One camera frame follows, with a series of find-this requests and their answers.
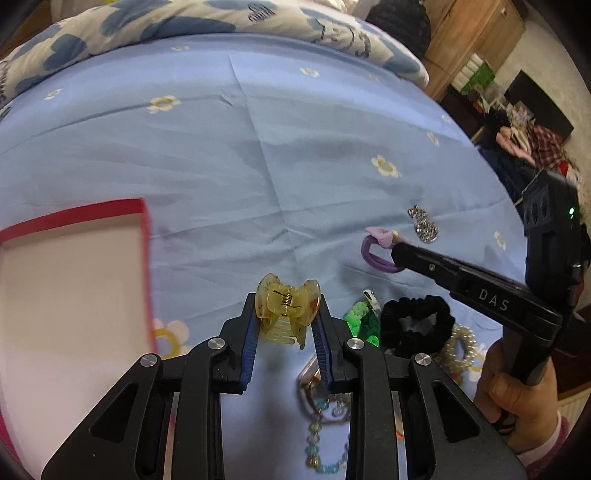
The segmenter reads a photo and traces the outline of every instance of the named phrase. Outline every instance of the yellow hair claw clip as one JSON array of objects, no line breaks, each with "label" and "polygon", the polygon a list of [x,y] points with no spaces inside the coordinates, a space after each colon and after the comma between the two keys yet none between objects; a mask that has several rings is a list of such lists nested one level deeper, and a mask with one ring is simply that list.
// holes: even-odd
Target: yellow hair claw clip
[{"label": "yellow hair claw clip", "polygon": [[255,311],[261,319],[259,338],[293,345],[306,344],[306,327],[318,313],[320,285],[307,280],[300,288],[284,285],[268,273],[256,288]]}]

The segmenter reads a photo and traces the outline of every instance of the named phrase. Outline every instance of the white wall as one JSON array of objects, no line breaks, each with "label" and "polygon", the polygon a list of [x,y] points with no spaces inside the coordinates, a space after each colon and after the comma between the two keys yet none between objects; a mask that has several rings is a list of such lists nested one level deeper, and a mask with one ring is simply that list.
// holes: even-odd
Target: white wall
[{"label": "white wall", "polygon": [[[573,124],[564,149],[581,169],[587,198],[591,199],[591,93],[562,43],[535,11],[530,12],[525,33],[497,72],[495,82],[505,90],[520,70],[552,98]],[[591,205],[586,205],[584,212],[590,226]],[[591,268],[585,286],[579,307],[591,303]]]}]

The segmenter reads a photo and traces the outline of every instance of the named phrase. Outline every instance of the blue bead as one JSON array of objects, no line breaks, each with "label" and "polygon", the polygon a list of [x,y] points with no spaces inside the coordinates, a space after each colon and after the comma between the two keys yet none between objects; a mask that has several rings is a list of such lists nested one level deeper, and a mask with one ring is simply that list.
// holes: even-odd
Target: blue bead
[{"label": "blue bead", "polygon": [[316,456],[320,449],[316,445],[308,445],[305,451],[310,456]]}]

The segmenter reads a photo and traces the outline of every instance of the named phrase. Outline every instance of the bed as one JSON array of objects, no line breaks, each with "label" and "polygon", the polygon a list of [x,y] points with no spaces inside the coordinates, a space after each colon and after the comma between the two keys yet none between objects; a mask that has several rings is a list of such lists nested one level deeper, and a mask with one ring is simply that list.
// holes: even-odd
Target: bed
[{"label": "bed", "polygon": [[[124,0],[40,35],[0,63],[0,225],[145,198],[154,323],[177,336],[175,353],[217,335],[268,272],[317,279],[337,317],[366,288],[381,302],[441,295],[476,334],[462,383],[473,395],[500,325],[360,254],[367,226],[420,242],[407,212],[419,205],[439,227],[428,248],[524,277],[511,200],[402,45],[317,5],[244,0]],[[304,351],[259,344],[246,394],[223,399],[228,479],[316,477],[294,391],[313,354],[311,335]],[[0,408],[38,478],[47,458]],[[327,462],[347,432],[323,431]]]}]

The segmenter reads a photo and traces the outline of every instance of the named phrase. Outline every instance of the green scrunchie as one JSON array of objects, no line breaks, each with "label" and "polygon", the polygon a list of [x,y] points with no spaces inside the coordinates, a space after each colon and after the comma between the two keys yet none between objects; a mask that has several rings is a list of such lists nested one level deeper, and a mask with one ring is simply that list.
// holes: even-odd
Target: green scrunchie
[{"label": "green scrunchie", "polygon": [[351,335],[379,347],[379,320],[368,304],[359,301],[345,315]]}]

